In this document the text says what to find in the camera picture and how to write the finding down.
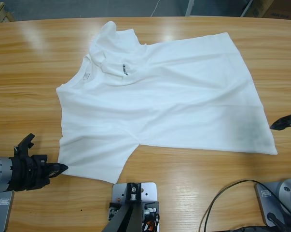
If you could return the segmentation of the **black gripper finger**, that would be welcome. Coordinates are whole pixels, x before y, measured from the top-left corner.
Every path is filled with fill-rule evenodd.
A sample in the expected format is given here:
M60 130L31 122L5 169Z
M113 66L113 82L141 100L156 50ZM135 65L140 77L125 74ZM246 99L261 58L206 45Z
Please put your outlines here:
M281 131L288 127L291 127L291 115L278 119L270 126L270 129Z

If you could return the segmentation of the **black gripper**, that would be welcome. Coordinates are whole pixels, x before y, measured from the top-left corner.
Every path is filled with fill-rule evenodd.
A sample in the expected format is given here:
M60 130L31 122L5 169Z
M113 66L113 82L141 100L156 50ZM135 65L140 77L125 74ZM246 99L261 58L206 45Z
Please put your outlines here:
M34 138L34 134L28 134L14 147L14 157L9 157L12 162L9 191L41 189L50 184L49 178L57 177L69 168L61 163L48 163L47 155L28 156L28 150L34 146Z

